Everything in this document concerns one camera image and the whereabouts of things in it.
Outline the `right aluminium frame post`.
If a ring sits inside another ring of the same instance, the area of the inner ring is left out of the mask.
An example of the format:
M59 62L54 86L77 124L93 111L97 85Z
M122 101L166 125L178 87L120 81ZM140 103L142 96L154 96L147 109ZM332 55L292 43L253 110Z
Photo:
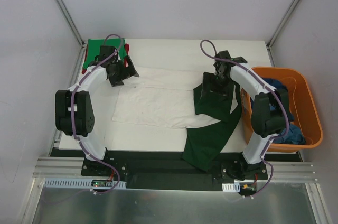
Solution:
M267 42L267 50L270 51L273 47L274 43L276 42L277 38L279 37L282 30L285 28L286 24L290 20L292 14L296 10L297 6L300 4L301 0L292 0L290 5L288 6L286 12L284 13L283 17L281 18L280 22L278 23L276 29L273 32L273 35Z

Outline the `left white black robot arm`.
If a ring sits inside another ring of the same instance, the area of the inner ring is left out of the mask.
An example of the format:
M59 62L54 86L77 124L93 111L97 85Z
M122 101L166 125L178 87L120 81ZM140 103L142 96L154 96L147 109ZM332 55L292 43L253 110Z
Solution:
M106 148L95 134L95 115L91 96L108 81L112 87L122 86L124 80L139 74L129 55L121 57L120 48L102 45L83 77L66 90L55 93L55 125L57 130L72 137L87 159L95 161L93 169L101 176L111 171L111 162L105 159Z

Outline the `folded green t shirt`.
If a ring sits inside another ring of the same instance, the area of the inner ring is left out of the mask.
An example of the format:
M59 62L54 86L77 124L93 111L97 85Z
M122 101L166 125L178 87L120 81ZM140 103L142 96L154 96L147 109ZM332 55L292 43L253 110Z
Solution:
M87 69L92 62L99 62L104 60L106 57L110 56L115 50L119 47L120 50L117 52L117 55L114 58L119 61L124 59L127 55L124 50L125 39L111 38L107 39L88 39L87 42L87 58L84 60L83 66Z

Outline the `aluminium rail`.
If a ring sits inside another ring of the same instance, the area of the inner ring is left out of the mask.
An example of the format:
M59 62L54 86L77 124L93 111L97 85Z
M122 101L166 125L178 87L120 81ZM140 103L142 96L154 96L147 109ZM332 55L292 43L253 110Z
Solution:
M33 171L34 178L78 178L82 168L82 157L41 157ZM311 162L271 162L275 183L319 183Z

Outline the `left aluminium frame post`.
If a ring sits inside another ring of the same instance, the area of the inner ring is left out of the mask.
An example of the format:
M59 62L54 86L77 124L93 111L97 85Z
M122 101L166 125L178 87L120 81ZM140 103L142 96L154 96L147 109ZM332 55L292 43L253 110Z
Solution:
M78 44L80 46L83 46L85 44L85 41L83 40L78 28L75 25L75 22L69 12L69 10L67 9L67 6L64 2L64 0L55 0L58 8L61 11L61 14L63 15L63 18L65 19L68 27L70 28L73 36L75 37L76 41L78 42Z

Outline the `blue t shirts pile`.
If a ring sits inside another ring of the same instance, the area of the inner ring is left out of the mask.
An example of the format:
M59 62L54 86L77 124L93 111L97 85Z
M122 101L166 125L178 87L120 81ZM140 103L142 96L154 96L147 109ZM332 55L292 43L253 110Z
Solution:
M301 129L292 124L288 88L279 80L262 78L266 92L259 92L251 99L251 125L260 136L273 136L276 144L304 145Z

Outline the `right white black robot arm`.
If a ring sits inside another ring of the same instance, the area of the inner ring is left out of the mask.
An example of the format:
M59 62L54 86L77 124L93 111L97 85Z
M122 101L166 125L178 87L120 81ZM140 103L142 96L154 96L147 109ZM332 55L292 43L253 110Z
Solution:
M257 163L264 159L272 141L289 130L289 97L285 89L276 89L258 76L243 57L232 58L225 51L212 57L215 73L204 73L202 94L214 93L218 97L229 97L230 86L235 83L253 100L251 127L253 134L242 152L244 162L238 165L238 174L249 179L256 174Z

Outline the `orange plastic tub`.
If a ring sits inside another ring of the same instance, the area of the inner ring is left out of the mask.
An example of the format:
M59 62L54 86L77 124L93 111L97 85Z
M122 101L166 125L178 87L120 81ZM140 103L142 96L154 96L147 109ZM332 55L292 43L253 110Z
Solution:
M292 153L318 146L323 139L323 131L313 101L312 93L303 75L290 68L254 67L252 69L261 78L272 78L283 83L289 91L290 112L294 116L293 125L301 129L306 139L304 145L276 144L269 147L270 152ZM242 123L246 143L249 143L255 132L251 125L251 97L241 91Z

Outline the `aluminium frame post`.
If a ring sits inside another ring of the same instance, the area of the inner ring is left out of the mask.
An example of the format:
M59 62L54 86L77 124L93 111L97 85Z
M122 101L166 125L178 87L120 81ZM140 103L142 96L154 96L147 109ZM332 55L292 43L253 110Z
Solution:
M76 41L78 42L78 44L80 46L83 46L85 44L85 41L83 40L78 28L75 25L75 22L69 12L69 10L67 9L67 6L64 2L64 0L55 0L58 8L61 11L61 14L63 15L63 18L65 19L68 27L70 28L73 36L75 37Z
M267 50L270 51L273 47L274 43L276 42L277 38L279 37L282 30L285 28L286 24L290 20L292 14L296 10L297 6L300 4L301 0L292 0L290 5L288 6L286 12L284 13L283 17L281 18L280 22L278 23L276 29L273 32L273 35L267 42Z

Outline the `folded red t shirt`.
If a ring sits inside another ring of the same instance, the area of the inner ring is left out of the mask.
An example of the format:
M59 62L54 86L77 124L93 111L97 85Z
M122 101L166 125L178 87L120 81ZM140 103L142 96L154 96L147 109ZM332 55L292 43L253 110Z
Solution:
M125 43L125 44L124 44L124 50L125 50L125 52L126 52L127 55L128 55L128 53L129 53L129 48L130 48L129 44ZM84 59L87 58L87 53L88 53L88 49L86 49ZM126 61L126 59L123 59L123 62L124 62L124 67L126 68L127 65L128 65L128 62ZM87 69L85 69L84 66L82 66L81 74L85 74L86 71L87 71Z

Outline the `white green sleeved t shirt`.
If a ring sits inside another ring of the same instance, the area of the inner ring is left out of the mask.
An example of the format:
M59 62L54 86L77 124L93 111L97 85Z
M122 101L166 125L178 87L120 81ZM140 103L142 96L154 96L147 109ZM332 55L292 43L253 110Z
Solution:
M140 68L121 87L112 120L124 125L129 151L182 152L183 160L207 171L240 117L239 87L232 102L201 97L197 72Z

